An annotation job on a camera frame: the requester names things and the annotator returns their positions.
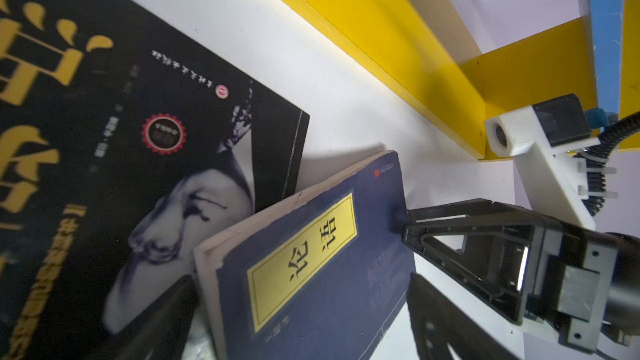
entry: yellow chinese characters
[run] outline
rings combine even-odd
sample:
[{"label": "yellow chinese characters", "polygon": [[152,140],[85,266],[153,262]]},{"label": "yellow chinese characters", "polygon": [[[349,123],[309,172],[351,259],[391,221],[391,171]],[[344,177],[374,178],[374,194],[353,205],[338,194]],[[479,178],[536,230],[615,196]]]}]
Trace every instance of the yellow chinese characters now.
[{"label": "yellow chinese characters", "polygon": [[[6,0],[0,0],[0,9],[9,14]],[[46,13],[41,4],[28,2],[22,8],[22,12],[31,24],[40,30],[44,30],[43,20]],[[78,49],[68,48],[60,50],[50,44],[29,36],[21,31],[21,24],[9,18],[0,18],[0,59],[8,59],[16,63],[11,77],[0,76],[0,80],[6,84],[0,93],[0,99],[15,106],[20,106],[27,97],[27,94],[39,73],[55,78],[60,84],[68,86],[71,83],[84,53]],[[56,27],[58,33],[71,46],[74,45],[73,38],[76,35],[77,26],[71,20],[58,20]],[[55,70],[48,70],[20,59],[10,53],[10,49],[17,39],[28,39],[42,47],[49,49],[60,55],[60,61]],[[112,40],[106,36],[96,35],[89,38],[85,51],[91,52],[96,48],[111,48]]]},{"label": "yellow chinese characters", "polygon": [[[0,206],[10,213],[20,212],[29,196],[38,190],[38,186],[34,182],[40,179],[38,177],[39,164],[57,164],[60,160],[57,149],[16,156],[18,149],[27,142],[49,145],[46,140],[40,137],[40,131],[30,125],[14,126],[0,135],[0,187],[10,189],[5,200],[0,202]],[[15,172],[25,181],[13,183],[3,180],[11,163],[16,163]]]},{"label": "yellow chinese characters", "polygon": [[22,313],[13,328],[9,353],[3,357],[3,360],[20,360],[26,354],[31,337],[38,326],[40,314],[47,304],[53,284],[60,275],[62,262],[66,259],[67,251],[73,242],[73,235],[79,226],[78,220],[84,217],[86,210],[85,206],[69,203],[62,211],[63,218],[60,220],[58,233],[53,237],[49,252],[36,274],[36,281],[31,286],[27,303],[24,304]]},{"label": "yellow chinese characters", "polygon": [[247,270],[258,332],[340,250],[358,236],[353,193],[341,198],[288,241]]}]

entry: yellow shelf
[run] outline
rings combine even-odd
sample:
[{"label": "yellow shelf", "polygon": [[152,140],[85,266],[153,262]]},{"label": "yellow shelf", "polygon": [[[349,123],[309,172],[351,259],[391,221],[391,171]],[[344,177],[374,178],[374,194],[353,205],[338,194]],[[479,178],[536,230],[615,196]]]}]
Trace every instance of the yellow shelf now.
[{"label": "yellow shelf", "polygon": [[407,0],[282,0],[476,158],[484,99]]},{"label": "yellow shelf", "polygon": [[[498,157],[484,120],[575,93],[596,107],[587,19],[478,53],[448,0],[282,0],[472,156]],[[640,110],[640,0],[625,2],[621,116]],[[640,148],[640,136],[622,149]]]}]

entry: book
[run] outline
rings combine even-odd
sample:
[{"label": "book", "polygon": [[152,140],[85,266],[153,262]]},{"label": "book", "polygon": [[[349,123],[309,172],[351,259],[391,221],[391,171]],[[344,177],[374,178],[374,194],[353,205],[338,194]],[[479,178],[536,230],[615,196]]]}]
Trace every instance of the book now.
[{"label": "book", "polygon": [[189,357],[185,350],[197,305],[198,292],[192,276],[182,276],[83,360],[204,360],[203,352]]},{"label": "book", "polygon": [[385,151],[199,244],[219,360],[370,358],[415,272],[407,222]]},{"label": "book", "polygon": [[295,191],[309,116],[131,0],[0,0],[0,357],[78,359]]}]

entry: red circular badge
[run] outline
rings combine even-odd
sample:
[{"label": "red circular badge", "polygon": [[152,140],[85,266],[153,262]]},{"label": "red circular badge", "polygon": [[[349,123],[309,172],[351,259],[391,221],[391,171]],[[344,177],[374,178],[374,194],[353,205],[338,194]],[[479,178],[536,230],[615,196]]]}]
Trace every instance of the red circular badge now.
[{"label": "red circular badge", "polygon": [[227,99],[229,96],[229,90],[224,85],[218,85],[216,87],[216,95],[218,95],[220,99]]},{"label": "red circular badge", "polygon": [[151,116],[142,125],[142,141],[161,155],[170,155],[182,148],[187,137],[184,126],[169,114]]}]

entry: yellow title label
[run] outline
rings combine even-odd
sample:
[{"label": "yellow title label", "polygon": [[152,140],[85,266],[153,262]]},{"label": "yellow title label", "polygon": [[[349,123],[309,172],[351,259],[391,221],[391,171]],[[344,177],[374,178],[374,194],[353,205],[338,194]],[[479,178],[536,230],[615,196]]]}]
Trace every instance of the yellow title label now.
[{"label": "yellow title label", "polygon": [[357,235],[350,193],[249,268],[254,331],[258,332]]}]

